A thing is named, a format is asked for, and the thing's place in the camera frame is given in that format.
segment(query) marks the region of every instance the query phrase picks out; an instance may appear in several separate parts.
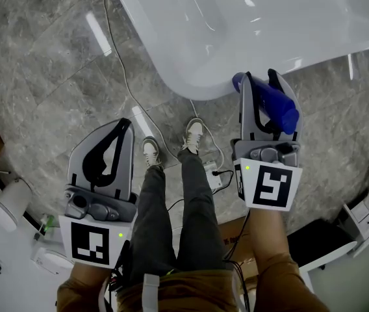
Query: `white sneaker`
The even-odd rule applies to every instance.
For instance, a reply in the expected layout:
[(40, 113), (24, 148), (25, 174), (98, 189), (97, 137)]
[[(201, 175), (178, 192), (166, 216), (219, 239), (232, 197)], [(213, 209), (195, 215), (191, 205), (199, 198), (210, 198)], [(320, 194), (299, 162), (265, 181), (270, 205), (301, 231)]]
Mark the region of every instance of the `white sneaker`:
[(186, 138), (183, 137), (184, 149), (189, 149), (191, 153), (197, 155), (199, 151), (200, 138), (203, 135), (203, 122), (201, 118), (193, 118), (186, 127)]
[(159, 145), (156, 140), (150, 136), (146, 137), (143, 141), (143, 154), (146, 157), (147, 168), (152, 165), (161, 165), (159, 153)]

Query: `jeans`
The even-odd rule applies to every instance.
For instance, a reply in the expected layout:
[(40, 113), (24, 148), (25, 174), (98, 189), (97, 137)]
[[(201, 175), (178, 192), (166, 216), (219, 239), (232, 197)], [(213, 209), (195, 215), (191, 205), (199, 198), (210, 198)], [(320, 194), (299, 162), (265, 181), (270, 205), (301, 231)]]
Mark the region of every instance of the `jeans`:
[(178, 154), (182, 164), (184, 213), (177, 259), (172, 225), (166, 208), (166, 176), (150, 166), (140, 193), (138, 216), (130, 247), (128, 287), (143, 282), (144, 274), (164, 276), (170, 271), (226, 269), (225, 253), (212, 191), (199, 156), (187, 149)]

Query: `white cable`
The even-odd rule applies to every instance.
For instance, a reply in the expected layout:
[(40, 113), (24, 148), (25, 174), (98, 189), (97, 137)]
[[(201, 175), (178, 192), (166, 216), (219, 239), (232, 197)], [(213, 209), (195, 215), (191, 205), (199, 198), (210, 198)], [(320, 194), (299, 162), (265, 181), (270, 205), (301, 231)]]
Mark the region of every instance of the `white cable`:
[[(199, 115), (198, 115), (198, 114), (197, 114), (197, 112), (196, 112), (196, 108), (195, 108), (195, 105), (193, 104), (193, 101), (192, 101), (191, 99), (189, 99), (189, 100), (190, 100), (190, 104), (192, 104), (193, 112), (195, 113), (196, 118), (199, 118)], [(212, 138), (212, 142), (213, 142), (213, 144), (215, 145), (216, 149), (218, 149), (218, 150), (219, 150), (219, 152), (220, 152), (220, 154), (221, 154), (221, 165), (219, 165), (219, 167), (216, 169), (217, 171), (219, 171), (219, 170), (221, 169), (221, 167), (223, 166), (223, 162), (225, 161), (225, 157), (223, 156), (223, 151), (222, 151), (222, 149), (221, 149), (221, 148), (219, 148), (219, 146), (216, 144), (215, 139), (214, 139), (214, 137), (213, 137), (213, 135), (212, 135), (212, 133), (211, 133), (210, 129), (205, 125), (205, 123), (204, 123), (203, 121), (202, 121), (202, 124), (203, 124), (204, 128), (208, 131), (208, 133), (209, 133), (210, 137)]]
[(161, 133), (161, 130), (159, 129), (159, 127), (156, 125), (156, 123), (153, 121), (153, 119), (150, 118), (149, 114), (146, 112), (146, 110), (144, 110), (143, 106), (141, 106), (141, 104), (136, 100), (136, 98), (131, 93), (130, 87), (128, 85), (127, 72), (125, 71), (124, 63), (121, 59), (120, 53), (118, 52), (118, 49), (117, 49), (116, 45), (115, 45), (114, 37), (112, 37), (112, 31), (111, 31), (111, 27), (109, 25), (107, 4), (106, 4), (105, 0), (104, 0), (104, 11), (105, 11), (105, 18), (107, 19), (107, 27), (108, 27), (109, 35), (111, 37), (112, 45), (114, 46), (115, 54), (116, 54), (118, 60), (120, 61), (120, 64), (121, 64), (121, 67), (122, 67), (124, 82), (125, 82), (125, 86), (127, 87), (128, 93), (130, 94), (131, 98), (135, 101), (135, 103), (141, 108), (141, 111), (147, 116), (147, 118), (149, 118), (150, 122), (154, 125), (154, 127), (156, 127), (156, 130), (160, 133), (161, 139), (163, 141), (164, 147), (166, 148), (167, 152), (170, 154), (170, 156), (172, 156), (174, 159), (176, 159), (176, 161), (178, 161), (177, 157), (175, 155), (173, 155), (173, 153), (167, 147), (167, 144), (166, 144), (166, 141), (164, 139), (163, 133)]

